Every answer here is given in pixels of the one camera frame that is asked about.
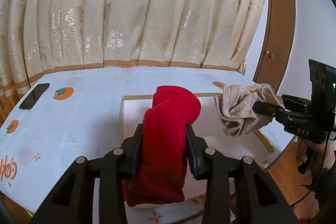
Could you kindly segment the person's hand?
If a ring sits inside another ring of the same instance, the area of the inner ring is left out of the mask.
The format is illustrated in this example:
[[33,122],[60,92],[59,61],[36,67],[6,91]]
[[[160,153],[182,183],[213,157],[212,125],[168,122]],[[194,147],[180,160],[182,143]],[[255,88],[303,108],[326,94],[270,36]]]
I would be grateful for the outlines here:
[[332,141],[329,140],[327,143],[315,144],[309,140],[298,138],[297,146],[296,161],[299,165],[307,161],[308,148],[312,149],[317,154],[311,167],[313,173],[319,173],[320,169],[322,169],[321,172],[324,173],[334,165],[335,153]]

